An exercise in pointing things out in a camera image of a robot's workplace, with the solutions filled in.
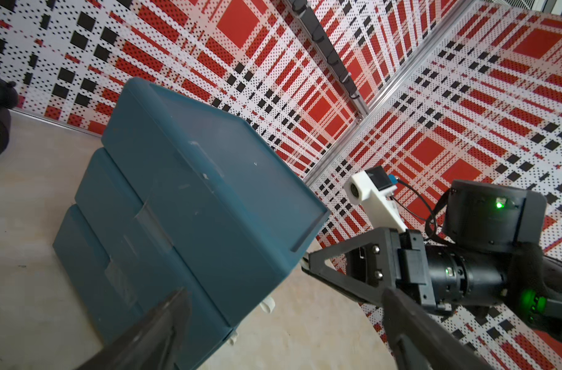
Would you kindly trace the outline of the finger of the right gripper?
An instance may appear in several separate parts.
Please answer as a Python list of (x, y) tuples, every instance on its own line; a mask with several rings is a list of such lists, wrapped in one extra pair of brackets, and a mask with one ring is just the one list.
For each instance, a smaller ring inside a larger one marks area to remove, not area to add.
[[(366, 262), (363, 281), (327, 265), (329, 260), (359, 249), (364, 251)], [(392, 287), (392, 230), (376, 228), (328, 248), (307, 253), (301, 260), (301, 267), (310, 277), (347, 298), (380, 307), (384, 292)]]

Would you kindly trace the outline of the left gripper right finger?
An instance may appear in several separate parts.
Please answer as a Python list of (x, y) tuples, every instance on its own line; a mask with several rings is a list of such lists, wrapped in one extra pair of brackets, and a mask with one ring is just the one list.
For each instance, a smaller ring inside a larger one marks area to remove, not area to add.
[(397, 289), (382, 296), (384, 329), (399, 369), (490, 369)]

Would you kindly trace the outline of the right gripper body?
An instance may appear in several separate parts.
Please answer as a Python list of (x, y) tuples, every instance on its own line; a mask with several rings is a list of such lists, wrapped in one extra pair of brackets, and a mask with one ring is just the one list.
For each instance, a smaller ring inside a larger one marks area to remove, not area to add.
[(452, 257), (427, 245), (420, 232), (377, 228), (348, 240), (347, 275), (374, 288), (361, 301), (378, 306), (385, 288), (398, 288), (430, 314), (452, 314)]

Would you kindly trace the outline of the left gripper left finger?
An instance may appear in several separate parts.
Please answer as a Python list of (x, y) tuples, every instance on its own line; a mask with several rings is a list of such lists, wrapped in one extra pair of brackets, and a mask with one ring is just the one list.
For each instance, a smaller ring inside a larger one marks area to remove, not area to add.
[(173, 369), (191, 316), (191, 297), (181, 288), (148, 311), (111, 345), (79, 366), (86, 369)]

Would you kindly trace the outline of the teal drawer cabinet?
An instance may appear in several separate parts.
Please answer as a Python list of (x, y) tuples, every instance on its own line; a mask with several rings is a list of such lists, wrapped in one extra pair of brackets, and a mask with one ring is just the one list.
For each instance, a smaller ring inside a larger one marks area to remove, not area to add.
[(329, 215), (245, 120), (133, 78), (53, 248), (105, 344), (183, 289), (191, 309), (174, 366), (195, 369)]

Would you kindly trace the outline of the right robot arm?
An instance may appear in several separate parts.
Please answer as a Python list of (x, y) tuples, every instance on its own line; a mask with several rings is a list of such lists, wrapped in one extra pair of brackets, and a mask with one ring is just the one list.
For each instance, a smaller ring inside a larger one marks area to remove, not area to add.
[(308, 254), (303, 271), (355, 302), (384, 310), (386, 332), (433, 343), (432, 315), (460, 308), (486, 315), (506, 305), (528, 327), (562, 342), (562, 261), (539, 241), (539, 193), (455, 180), (436, 205), (444, 231), (376, 228)]

